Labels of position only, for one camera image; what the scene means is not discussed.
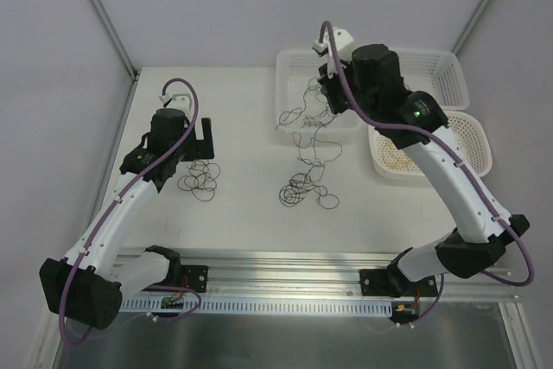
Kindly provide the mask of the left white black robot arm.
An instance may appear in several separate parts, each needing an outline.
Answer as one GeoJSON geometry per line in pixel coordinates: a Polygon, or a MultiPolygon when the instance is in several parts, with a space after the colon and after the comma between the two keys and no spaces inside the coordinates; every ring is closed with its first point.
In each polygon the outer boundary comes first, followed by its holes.
{"type": "Polygon", "coordinates": [[[136,216],[161,193],[182,162],[214,157],[210,118],[188,118],[162,108],[150,129],[128,153],[110,199],[83,236],[60,260],[48,258],[39,270],[48,308],[60,321],[71,319],[102,330],[115,320],[124,301],[151,285],[172,290],[184,282],[177,251],[152,245],[115,270],[118,253],[136,216]]]}

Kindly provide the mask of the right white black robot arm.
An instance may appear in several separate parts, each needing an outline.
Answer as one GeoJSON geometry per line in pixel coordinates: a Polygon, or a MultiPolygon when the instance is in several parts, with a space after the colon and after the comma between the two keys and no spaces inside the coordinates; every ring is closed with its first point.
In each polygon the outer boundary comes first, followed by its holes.
{"type": "Polygon", "coordinates": [[[435,99],[406,87],[394,51],[383,44],[337,49],[327,41],[316,42],[314,50],[327,60],[319,68],[318,81],[331,111],[354,111],[402,150],[454,219],[454,230],[446,236],[395,257],[371,280],[375,291],[400,297],[420,280],[445,272],[459,278],[488,275],[509,244],[523,244],[528,219],[510,213],[493,198],[454,148],[448,117],[435,99]]]}

